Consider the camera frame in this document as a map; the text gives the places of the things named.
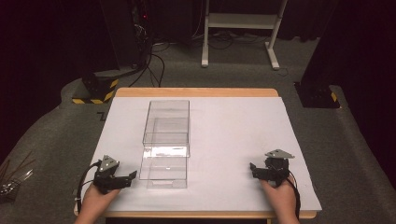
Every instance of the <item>white metal frame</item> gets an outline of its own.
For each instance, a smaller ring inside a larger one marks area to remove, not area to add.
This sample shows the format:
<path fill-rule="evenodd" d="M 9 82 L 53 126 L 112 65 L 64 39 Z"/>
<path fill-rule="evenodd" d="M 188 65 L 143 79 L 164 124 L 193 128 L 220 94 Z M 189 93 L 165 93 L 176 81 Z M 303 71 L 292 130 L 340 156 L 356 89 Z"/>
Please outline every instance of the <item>white metal frame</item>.
<path fill-rule="evenodd" d="M 209 27 L 222 27 L 222 28 L 244 28 L 244 29 L 268 29 L 273 30 L 270 42 L 265 42 L 265 49 L 271 61 L 274 70 L 279 69 L 274 53 L 274 44 L 276 35 L 279 30 L 280 23 L 282 22 L 283 13 L 285 11 L 288 0 L 282 0 L 280 9 L 276 15 L 257 15 L 257 14 L 229 14 L 229 13 L 210 13 L 209 0 L 206 0 L 205 9 L 205 34 L 204 45 L 202 51 L 202 67 L 209 66 L 209 47 L 208 47 L 208 34 Z"/>

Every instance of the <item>white stand leg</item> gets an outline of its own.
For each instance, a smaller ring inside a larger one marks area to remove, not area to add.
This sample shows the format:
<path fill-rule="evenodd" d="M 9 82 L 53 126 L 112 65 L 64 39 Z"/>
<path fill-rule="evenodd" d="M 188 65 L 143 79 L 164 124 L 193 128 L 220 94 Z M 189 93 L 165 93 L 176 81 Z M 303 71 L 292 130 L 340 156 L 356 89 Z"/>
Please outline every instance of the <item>white stand leg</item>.
<path fill-rule="evenodd" d="M 279 63 L 277 62 L 277 58 L 274 53 L 274 44 L 275 44 L 275 40 L 276 40 L 277 32 L 279 30 L 280 23 L 282 22 L 283 12 L 285 11 L 285 7 L 286 7 L 287 3 L 288 3 L 288 0 L 282 0 L 282 3 L 280 5 L 280 10 L 277 13 L 274 30 L 271 34 L 271 40 L 270 40 L 270 42 L 265 42 L 265 49 L 268 52 L 268 56 L 270 58 L 271 65 L 274 70 L 279 70 L 279 68 L 280 68 Z"/>
<path fill-rule="evenodd" d="M 204 31 L 204 44 L 202 47 L 202 67 L 209 66 L 209 46 L 207 44 L 208 35 L 209 35 L 209 0 L 206 1 L 206 10 L 205 10 L 205 31 Z"/>

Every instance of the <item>transparent plastic box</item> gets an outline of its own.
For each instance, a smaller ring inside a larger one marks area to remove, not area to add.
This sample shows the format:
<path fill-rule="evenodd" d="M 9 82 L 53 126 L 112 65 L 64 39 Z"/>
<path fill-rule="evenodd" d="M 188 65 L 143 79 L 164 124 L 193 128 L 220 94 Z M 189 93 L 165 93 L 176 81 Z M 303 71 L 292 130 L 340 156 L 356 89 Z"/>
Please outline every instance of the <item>transparent plastic box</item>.
<path fill-rule="evenodd" d="M 148 188 L 186 188 L 190 102 L 151 101 L 143 146 L 140 179 L 148 180 Z"/>

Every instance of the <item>table surface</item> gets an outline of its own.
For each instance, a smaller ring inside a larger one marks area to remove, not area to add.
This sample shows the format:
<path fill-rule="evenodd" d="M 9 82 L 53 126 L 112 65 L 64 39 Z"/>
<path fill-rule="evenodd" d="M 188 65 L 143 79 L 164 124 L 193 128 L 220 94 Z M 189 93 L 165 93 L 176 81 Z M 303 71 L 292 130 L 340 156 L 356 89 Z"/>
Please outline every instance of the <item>table surface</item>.
<path fill-rule="evenodd" d="M 137 177 L 105 217 L 273 218 L 248 165 L 263 167 L 264 154 L 277 148 L 295 156 L 290 170 L 301 194 L 301 218 L 321 210 L 286 107 L 273 89 L 120 88 L 92 163 L 108 155 L 120 161 L 116 176 L 139 172 L 149 102 L 179 99 L 191 105 L 188 187 L 147 189 L 147 180 Z"/>

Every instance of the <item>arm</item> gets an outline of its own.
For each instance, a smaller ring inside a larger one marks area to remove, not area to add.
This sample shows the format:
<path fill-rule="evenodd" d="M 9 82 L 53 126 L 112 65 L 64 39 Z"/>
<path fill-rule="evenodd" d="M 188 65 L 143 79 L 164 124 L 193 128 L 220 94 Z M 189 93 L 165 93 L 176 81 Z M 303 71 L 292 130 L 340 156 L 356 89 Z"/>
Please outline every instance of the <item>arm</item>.
<path fill-rule="evenodd" d="M 265 180 L 260 180 L 260 183 L 270 204 L 275 210 L 279 224 L 300 223 L 295 215 L 296 198 L 290 183 L 284 180 L 276 189 Z"/>
<path fill-rule="evenodd" d="M 81 212 L 78 214 L 75 224 L 94 223 L 119 193 L 120 189 L 113 189 L 108 194 L 102 194 L 95 185 L 90 185 L 85 192 Z"/>

